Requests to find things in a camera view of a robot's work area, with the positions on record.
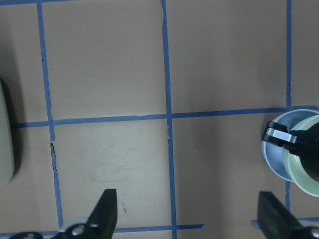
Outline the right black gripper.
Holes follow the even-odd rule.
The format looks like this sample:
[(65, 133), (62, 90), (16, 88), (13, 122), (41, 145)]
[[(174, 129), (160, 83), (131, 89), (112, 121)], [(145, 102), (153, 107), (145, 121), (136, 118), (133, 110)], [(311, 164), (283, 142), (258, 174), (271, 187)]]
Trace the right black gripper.
[(319, 181), (319, 129), (288, 130), (286, 125), (268, 121), (261, 136), (263, 142), (283, 147), (298, 156), (304, 171)]

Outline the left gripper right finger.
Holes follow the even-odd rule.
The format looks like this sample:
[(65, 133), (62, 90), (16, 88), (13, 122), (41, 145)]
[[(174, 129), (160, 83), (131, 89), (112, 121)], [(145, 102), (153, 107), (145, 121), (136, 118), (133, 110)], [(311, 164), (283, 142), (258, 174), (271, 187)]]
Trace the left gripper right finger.
[(272, 192), (259, 192), (257, 222), (267, 239), (305, 239), (307, 237), (307, 229)]

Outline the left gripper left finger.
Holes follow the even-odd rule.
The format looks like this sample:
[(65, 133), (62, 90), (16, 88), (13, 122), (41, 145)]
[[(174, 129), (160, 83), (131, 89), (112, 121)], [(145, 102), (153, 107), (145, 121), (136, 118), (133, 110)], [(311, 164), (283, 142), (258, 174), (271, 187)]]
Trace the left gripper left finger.
[(106, 189), (89, 216), (88, 239), (111, 239), (117, 224), (117, 191)]

